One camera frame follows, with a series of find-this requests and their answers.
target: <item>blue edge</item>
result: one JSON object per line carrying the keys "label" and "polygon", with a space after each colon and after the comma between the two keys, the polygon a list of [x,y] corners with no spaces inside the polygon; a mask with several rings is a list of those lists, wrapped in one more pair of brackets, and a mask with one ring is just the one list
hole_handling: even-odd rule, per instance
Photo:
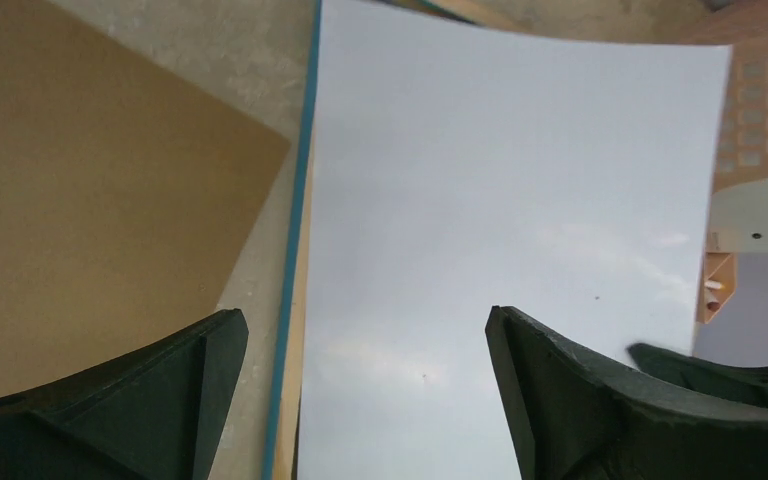
{"label": "blue edge", "polygon": [[293,307],[293,284],[296,279],[296,260],[299,253],[305,180],[313,127],[313,106],[316,102],[316,73],[319,64],[319,22],[322,2],[316,0],[313,14],[313,33],[307,61],[307,84],[302,105],[299,150],[296,158],[296,177],[293,180],[293,204],[290,209],[290,231],[287,234],[287,254],[284,262],[284,283],[281,286],[281,307],[278,313],[278,334],[275,341],[275,360],[272,387],[269,390],[269,413],[266,417],[266,441],[263,444],[261,480],[271,480],[275,464],[275,443],[278,437],[278,417],[281,413],[281,391],[284,387],[284,365],[287,359],[287,337],[290,331],[290,310]]}

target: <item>cardboard sheet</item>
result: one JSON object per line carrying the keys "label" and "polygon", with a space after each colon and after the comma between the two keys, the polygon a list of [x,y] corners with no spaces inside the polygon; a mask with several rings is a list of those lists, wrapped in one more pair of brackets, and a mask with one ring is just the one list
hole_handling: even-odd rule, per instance
{"label": "cardboard sheet", "polygon": [[44,0],[0,1],[0,396],[209,314],[288,146]]}
{"label": "cardboard sheet", "polygon": [[494,304],[689,353],[728,65],[324,0],[299,478],[519,478]]}

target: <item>white paper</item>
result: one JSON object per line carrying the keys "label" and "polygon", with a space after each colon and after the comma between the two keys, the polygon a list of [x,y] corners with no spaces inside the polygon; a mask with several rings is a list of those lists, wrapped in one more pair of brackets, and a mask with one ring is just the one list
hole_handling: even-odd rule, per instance
{"label": "white paper", "polygon": [[725,47],[321,24],[301,480],[518,479],[484,325],[689,353]]}

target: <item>white wall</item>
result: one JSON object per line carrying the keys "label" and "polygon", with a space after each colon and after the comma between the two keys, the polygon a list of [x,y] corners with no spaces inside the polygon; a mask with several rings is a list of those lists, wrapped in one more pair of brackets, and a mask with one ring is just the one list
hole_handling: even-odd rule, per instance
{"label": "white wall", "polygon": [[739,256],[737,292],[699,328],[694,353],[726,365],[768,365],[768,254]]}

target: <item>concrete floor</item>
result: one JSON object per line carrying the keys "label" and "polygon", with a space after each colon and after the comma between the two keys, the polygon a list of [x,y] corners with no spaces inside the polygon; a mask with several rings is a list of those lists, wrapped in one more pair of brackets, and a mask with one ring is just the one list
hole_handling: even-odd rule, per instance
{"label": "concrete floor", "polygon": [[[311,0],[53,0],[230,105],[298,137]],[[669,42],[707,12],[699,0],[476,0],[553,37]],[[211,478],[259,478],[295,149],[220,301],[250,337]]]}

